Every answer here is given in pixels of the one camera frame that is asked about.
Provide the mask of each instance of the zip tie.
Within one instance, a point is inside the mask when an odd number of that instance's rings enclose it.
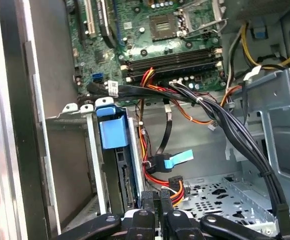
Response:
[[[198,103],[199,101],[202,101],[203,100],[203,98],[201,97],[201,96],[199,96],[199,97],[197,97],[197,99],[196,99],[196,103]]]

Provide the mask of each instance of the perforated metal panel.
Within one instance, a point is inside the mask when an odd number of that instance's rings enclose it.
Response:
[[[290,0],[247,0],[237,1],[237,4],[241,6],[237,20],[248,20],[256,16],[281,13],[290,8]]]

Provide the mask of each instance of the black plastic handle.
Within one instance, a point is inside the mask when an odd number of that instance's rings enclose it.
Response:
[[[83,223],[63,234],[57,236],[56,240],[85,240],[98,239],[110,236],[119,231],[121,219],[116,214],[104,214]]]
[[[209,214],[201,218],[200,226],[203,231],[214,237],[229,240],[275,240],[215,214]]]

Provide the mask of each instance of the blue drive latch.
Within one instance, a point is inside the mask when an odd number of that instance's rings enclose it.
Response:
[[[100,107],[96,110],[97,117],[113,116],[123,113],[115,105]],[[105,120],[99,123],[102,146],[104,149],[122,148],[128,145],[126,114],[113,120]]]

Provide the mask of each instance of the pci slot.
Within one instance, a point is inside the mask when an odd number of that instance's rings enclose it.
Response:
[[[86,17],[87,17],[87,28],[90,35],[95,35],[95,23],[93,17],[93,11],[90,0],[84,0]]]

